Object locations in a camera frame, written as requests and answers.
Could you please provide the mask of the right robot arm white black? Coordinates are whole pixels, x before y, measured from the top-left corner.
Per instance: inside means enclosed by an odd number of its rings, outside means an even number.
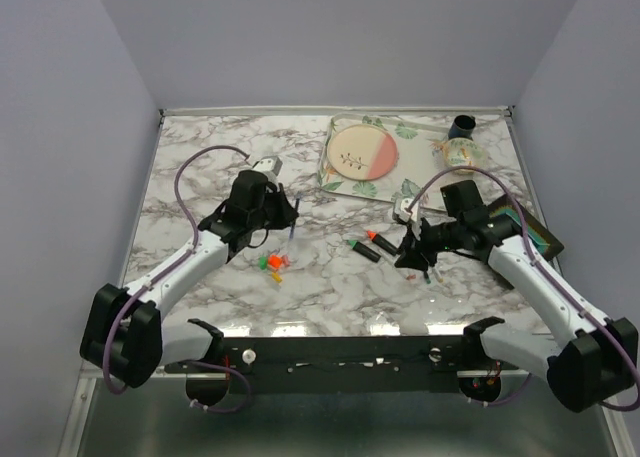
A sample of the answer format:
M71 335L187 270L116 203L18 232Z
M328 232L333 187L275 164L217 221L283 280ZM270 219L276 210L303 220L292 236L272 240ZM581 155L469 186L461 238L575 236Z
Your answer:
M398 268L428 271L442 252L464 250L506 280L535 310L551 335L535 336L504 319L485 318L463 330L460 356L480 369L503 361L545 381L568 410L581 412L639 383L639 333L589 304L535 249L524 221L490 213L474 181L441 190L449 221L432 225L411 198L394 203L406 228Z

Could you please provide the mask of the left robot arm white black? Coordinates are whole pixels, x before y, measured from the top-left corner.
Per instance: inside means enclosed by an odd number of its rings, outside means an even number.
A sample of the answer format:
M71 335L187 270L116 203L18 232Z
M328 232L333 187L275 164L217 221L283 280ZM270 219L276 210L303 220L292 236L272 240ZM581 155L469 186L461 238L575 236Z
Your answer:
M220 364L220 330L199 319L164 320L196 284L249 247L254 233L295 222L298 213L277 180L278 163L267 157L239 172L229 197L156 268L123 287L106 284L97 291L80 355L102 369L112 392L141 386L167 364L189 361L201 372Z

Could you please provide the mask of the yellow capped marker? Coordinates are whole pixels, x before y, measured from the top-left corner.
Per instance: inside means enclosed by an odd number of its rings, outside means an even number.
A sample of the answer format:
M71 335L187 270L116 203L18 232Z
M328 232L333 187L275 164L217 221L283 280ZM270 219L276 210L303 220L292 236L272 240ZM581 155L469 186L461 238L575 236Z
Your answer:
M443 277L442 277L441 273L440 273L437 269L435 269L435 268L434 268L434 269L433 269L433 273L434 273L434 276L435 276L436 280L437 280L439 283L443 283L443 282L444 282L444 279L443 279Z

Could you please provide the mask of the blue pen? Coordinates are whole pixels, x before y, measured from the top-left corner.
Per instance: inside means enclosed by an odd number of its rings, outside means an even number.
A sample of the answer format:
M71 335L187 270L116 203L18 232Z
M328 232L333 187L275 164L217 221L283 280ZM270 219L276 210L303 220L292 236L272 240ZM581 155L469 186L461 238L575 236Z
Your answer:
M293 220L293 223L291 224L290 230L289 230L289 235L288 235L288 239L287 239L287 251L290 251L290 249L293 246L293 240L294 240L294 235L295 235L295 229L296 229L296 225L297 225L297 219L299 217L299 206L300 206L300 202L301 202L301 194L297 194L295 196L295 201L294 201L294 210L296 212L296 217Z

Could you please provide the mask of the orange highlighter black body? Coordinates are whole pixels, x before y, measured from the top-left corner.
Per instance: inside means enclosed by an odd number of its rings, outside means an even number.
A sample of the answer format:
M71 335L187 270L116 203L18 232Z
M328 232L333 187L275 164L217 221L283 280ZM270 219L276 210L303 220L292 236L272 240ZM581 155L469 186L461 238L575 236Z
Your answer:
M398 248L379 233L368 230L367 236L374 245L389 255L396 256L398 254Z

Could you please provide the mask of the orange highlighter cap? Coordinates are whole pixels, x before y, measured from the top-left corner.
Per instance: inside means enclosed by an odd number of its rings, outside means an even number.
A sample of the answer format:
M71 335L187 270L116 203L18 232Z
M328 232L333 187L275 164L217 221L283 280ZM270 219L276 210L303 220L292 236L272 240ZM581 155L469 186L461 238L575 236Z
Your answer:
M277 270L282 266L283 261L280 256L272 254L268 257L267 264L270 268Z

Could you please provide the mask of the green highlighter black body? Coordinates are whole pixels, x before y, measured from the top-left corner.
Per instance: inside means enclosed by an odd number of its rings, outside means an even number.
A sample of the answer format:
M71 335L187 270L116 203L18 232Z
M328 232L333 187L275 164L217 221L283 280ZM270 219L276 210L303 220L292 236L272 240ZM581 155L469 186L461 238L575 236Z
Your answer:
M378 263L381 260L381 255L378 252L358 240L347 239L346 243L354 252L371 262Z

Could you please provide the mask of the pink capped white pen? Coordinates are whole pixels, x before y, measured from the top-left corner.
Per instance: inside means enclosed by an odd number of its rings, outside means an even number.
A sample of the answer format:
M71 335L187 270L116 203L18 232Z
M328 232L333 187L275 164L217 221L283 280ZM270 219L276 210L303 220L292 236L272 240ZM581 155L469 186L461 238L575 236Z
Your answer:
M395 261L394 259L387 255L387 254L382 254L382 258L391 266L391 268L398 273L403 279L407 280L406 277L407 275L411 274L406 270L400 269L395 265Z

